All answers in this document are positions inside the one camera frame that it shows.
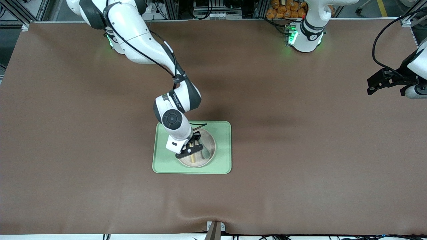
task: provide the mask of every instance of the brown tablecloth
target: brown tablecloth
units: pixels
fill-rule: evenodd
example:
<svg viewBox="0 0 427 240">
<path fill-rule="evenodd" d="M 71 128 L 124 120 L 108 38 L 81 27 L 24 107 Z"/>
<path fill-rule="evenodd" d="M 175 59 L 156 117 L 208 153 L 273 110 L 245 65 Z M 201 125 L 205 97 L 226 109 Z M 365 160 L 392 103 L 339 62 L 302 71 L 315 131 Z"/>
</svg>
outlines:
<svg viewBox="0 0 427 240">
<path fill-rule="evenodd" d="M 0 87 L 0 232 L 427 233 L 427 102 L 366 94 L 388 22 L 333 20 L 305 54 L 261 20 L 153 23 L 202 93 L 187 117 L 232 125 L 227 175 L 153 172 L 165 71 L 86 24 L 32 23 Z M 396 24 L 377 56 L 414 49 Z"/>
</svg>

